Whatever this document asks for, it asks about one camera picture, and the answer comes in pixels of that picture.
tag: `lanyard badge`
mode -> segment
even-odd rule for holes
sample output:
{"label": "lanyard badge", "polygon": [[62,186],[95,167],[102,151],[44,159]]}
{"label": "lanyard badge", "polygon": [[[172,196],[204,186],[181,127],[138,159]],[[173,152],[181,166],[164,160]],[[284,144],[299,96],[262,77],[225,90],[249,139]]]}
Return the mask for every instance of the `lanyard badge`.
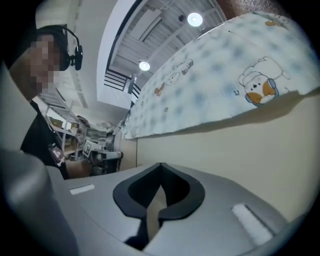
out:
{"label": "lanyard badge", "polygon": [[65,155],[63,151],[56,146],[55,143],[49,145],[49,151],[57,166],[61,166],[65,162]]}

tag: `gray plastic surface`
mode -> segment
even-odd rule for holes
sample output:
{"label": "gray plastic surface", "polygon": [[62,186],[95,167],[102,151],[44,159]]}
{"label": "gray plastic surface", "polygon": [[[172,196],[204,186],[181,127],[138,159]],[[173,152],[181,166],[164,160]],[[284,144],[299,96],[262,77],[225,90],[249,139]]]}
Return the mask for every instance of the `gray plastic surface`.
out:
{"label": "gray plastic surface", "polygon": [[36,116],[37,112],[16,86],[2,61],[0,63],[0,148],[18,151]]}
{"label": "gray plastic surface", "polygon": [[[125,243],[140,220],[126,217],[115,204],[114,187],[152,165],[103,176],[63,180],[60,171],[35,157],[1,152],[6,198],[31,234],[58,255],[81,256],[264,256],[272,254],[298,224],[286,220],[266,202],[237,183],[194,169],[170,165],[203,185],[205,198],[190,216],[165,221],[143,251]],[[93,184],[95,189],[72,195],[70,189]],[[232,212],[245,203],[276,235],[255,246]]]}
{"label": "gray plastic surface", "polygon": [[69,189],[93,184],[95,189],[76,194],[74,198],[99,226],[124,242],[137,234],[141,221],[137,218],[127,217],[122,213],[113,199],[113,190],[123,180],[144,171],[152,165],[144,165],[104,176],[69,179],[65,181],[65,184]]}
{"label": "gray plastic surface", "polygon": [[[59,170],[55,167],[47,166],[56,200],[71,227],[78,244],[79,255],[81,256],[142,256],[148,255],[138,251],[120,240],[116,239],[112,233],[105,230],[100,223],[88,215],[79,200],[71,195],[66,181],[63,180]],[[108,177],[111,174],[97,176],[95,178]],[[89,178],[79,179],[84,182]],[[105,218],[106,222],[116,222],[116,216]]]}
{"label": "gray plastic surface", "polygon": [[34,156],[0,150],[0,170],[4,198],[30,234],[54,255],[79,255],[45,165]]}
{"label": "gray plastic surface", "polygon": [[253,250],[257,246],[232,212],[232,207],[240,203],[248,205],[276,234],[287,225],[279,212],[236,182],[170,166],[197,179],[205,189],[205,198],[186,219],[165,221],[144,252],[159,256],[234,256]]}

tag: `cartoon dog print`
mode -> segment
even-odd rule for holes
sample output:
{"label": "cartoon dog print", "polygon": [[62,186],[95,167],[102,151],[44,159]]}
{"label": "cartoon dog print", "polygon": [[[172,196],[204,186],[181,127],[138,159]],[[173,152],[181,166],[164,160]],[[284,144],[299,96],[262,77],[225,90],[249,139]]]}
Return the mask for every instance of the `cartoon dog print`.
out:
{"label": "cartoon dog print", "polygon": [[253,66],[247,67],[238,82],[244,87],[245,99],[259,107],[279,96],[275,80],[281,76],[290,79],[272,58],[263,57]]}
{"label": "cartoon dog print", "polygon": [[177,82],[179,77],[180,77],[180,72],[170,74],[168,79],[166,80],[165,84],[167,86],[170,86],[170,85],[174,84],[175,82]]}
{"label": "cartoon dog print", "polygon": [[154,89],[155,95],[160,97],[162,91],[165,88],[165,85],[170,86],[170,85],[174,84],[175,82],[178,81],[179,77],[180,77],[180,72],[176,72],[176,73],[170,74],[169,77],[167,78],[166,82],[163,82],[162,85],[159,88],[157,87],[157,88]]}
{"label": "cartoon dog print", "polygon": [[163,82],[162,85],[161,85],[161,87],[155,88],[155,89],[154,89],[155,95],[157,95],[158,97],[160,97],[160,95],[161,95],[164,87],[165,87],[165,83]]}
{"label": "cartoon dog print", "polygon": [[194,61],[189,59],[188,63],[181,69],[182,74],[185,75],[193,65]]}
{"label": "cartoon dog print", "polygon": [[267,17],[271,20],[265,22],[267,26],[283,26],[289,23],[289,19],[277,14],[268,13]]}

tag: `black shirt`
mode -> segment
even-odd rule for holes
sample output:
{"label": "black shirt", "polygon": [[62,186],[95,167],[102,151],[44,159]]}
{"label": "black shirt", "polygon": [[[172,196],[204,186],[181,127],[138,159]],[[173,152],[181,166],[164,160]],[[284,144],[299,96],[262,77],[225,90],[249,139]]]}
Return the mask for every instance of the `black shirt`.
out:
{"label": "black shirt", "polygon": [[46,119],[40,112],[38,105],[31,101],[30,105],[37,112],[37,115],[31,124],[21,146],[21,150],[27,154],[39,158],[46,166],[53,166],[60,170],[62,177],[68,179],[66,163],[58,166],[49,151],[49,145],[55,145],[61,149],[57,135],[49,128]]}

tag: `beige wall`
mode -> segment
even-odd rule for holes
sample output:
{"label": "beige wall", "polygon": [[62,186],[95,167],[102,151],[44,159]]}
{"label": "beige wall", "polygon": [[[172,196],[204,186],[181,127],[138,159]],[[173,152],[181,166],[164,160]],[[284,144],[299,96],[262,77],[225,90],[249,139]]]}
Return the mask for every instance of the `beige wall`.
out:
{"label": "beige wall", "polygon": [[114,151],[123,152],[121,160],[120,171],[135,168],[137,159],[137,139],[122,138],[121,130],[114,138]]}
{"label": "beige wall", "polygon": [[234,180],[289,221],[320,180],[320,95],[284,95],[234,118],[138,139],[137,164],[167,162]]}

